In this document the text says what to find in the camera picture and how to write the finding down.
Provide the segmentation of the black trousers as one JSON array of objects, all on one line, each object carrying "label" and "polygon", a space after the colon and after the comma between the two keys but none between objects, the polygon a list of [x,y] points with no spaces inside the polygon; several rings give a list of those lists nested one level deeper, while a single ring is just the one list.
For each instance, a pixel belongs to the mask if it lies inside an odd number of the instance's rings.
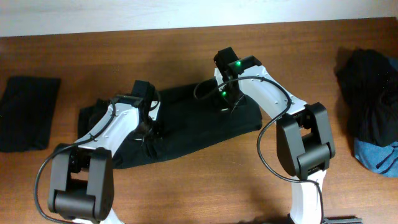
[{"label": "black trousers", "polygon": [[[260,109],[250,97],[246,96],[245,106],[233,113],[223,113],[214,106],[216,94],[197,100],[194,88],[191,84],[156,91],[160,100],[156,121],[164,125],[162,137],[142,142],[129,134],[113,156],[115,169],[176,159],[261,128]],[[99,121],[107,107],[97,104],[91,117]]]}]

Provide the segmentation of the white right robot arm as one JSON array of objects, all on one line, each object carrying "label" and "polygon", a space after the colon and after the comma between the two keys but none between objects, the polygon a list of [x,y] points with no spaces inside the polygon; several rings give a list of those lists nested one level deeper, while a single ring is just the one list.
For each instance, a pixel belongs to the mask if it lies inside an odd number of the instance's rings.
[{"label": "white right robot arm", "polygon": [[[257,137],[261,162],[277,178],[291,183],[289,223],[324,223],[323,181],[335,156],[335,143],[326,108],[308,104],[287,91],[253,55],[239,58],[231,47],[214,56],[215,78],[221,96],[237,103],[250,97],[270,117]],[[264,133],[276,125],[277,157],[286,175],[276,172],[261,151]]]}]

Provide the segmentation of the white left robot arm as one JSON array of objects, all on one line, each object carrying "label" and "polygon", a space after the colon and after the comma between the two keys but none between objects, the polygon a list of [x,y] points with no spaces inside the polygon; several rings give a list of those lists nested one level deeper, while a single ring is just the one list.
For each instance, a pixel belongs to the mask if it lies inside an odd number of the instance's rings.
[{"label": "white left robot arm", "polygon": [[83,137],[50,156],[48,208],[62,223],[120,223],[112,209],[113,156],[129,134],[140,140],[155,134],[159,107],[155,87],[137,80]]}]

